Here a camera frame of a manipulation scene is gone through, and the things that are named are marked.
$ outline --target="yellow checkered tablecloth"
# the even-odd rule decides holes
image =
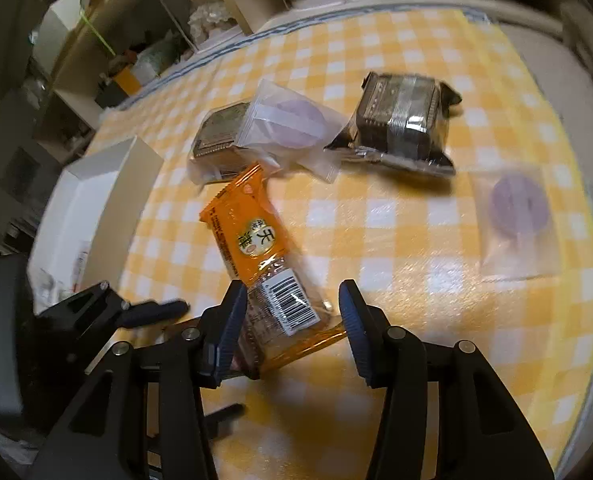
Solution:
[[[369,70],[428,74],[463,94],[447,141],[459,171],[451,190],[346,165],[331,185],[307,173],[270,179],[270,199],[328,299],[336,302],[339,283],[354,278],[369,303],[420,338],[473,340],[556,465],[593,372],[593,216],[559,119],[512,44],[497,26],[470,23],[459,10],[376,12],[270,35],[110,112],[91,152],[139,135],[164,158],[120,293],[132,301],[181,297],[194,317],[227,288],[216,243],[198,221],[221,186],[198,193],[186,176],[209,110],[250,98],[268,78],[349,117]],[[467,170],[512,162],[543,170],[559,276],[481,279]],[[248,407],[234,434],[215,444],[221,478],[364,478],[383,394],[358,377],[346,340],[265,380],[237,378],[205,391],[208,411]]]

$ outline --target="barcode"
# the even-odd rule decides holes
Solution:
[[[305,291],[291,269],[283,270],[263,283],[272,311],[287,335],[318,323],[316,311],[310,306]]]

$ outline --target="transparent packaging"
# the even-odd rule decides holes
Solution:
[[[294,163],[326,182],[340,169],[340,156],[325,151],[347,119],[293,90],[261,80],[234,142],[264,167],[289,169]]]
[[[350,162],[454,176],[454,164],[443,149],[451,108],[461,101],[460,94],[431,77],[370,72],[352,120],[326,151]]]
[[[188,156],[188,175],[197,186],[228,182],[243,171],[249,161],[234,146],[249,102],[211,110],[196,133]]]
[[[253,378],[343,337],[339,313],[323,300],[268,200],[258,164],[203,209],[230,276],[248,288],[237,361]]]
[[[518,280],[556,274],[559,246],[538,167],[470,174],[481,237],[481,274]]]

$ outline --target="wall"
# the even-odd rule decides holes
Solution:
[[[48,152],[32,140],[34,121],[35,111],[23,96],[17,91],[8,91],[0,101],[0,180],[17,148],[23,147],[40,165],[33,192],[43,196],[47,193],[49,197],[60,167]],[[11,218],[23,216],[26,212],[23,204],[0,187],[0,234],[4,234]]]

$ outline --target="orange snack package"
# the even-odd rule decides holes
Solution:
[[[248,288],[237,361],[252,378],[345,337],[339,313],[308,279],[255,164],[199,216],[232,278]]]

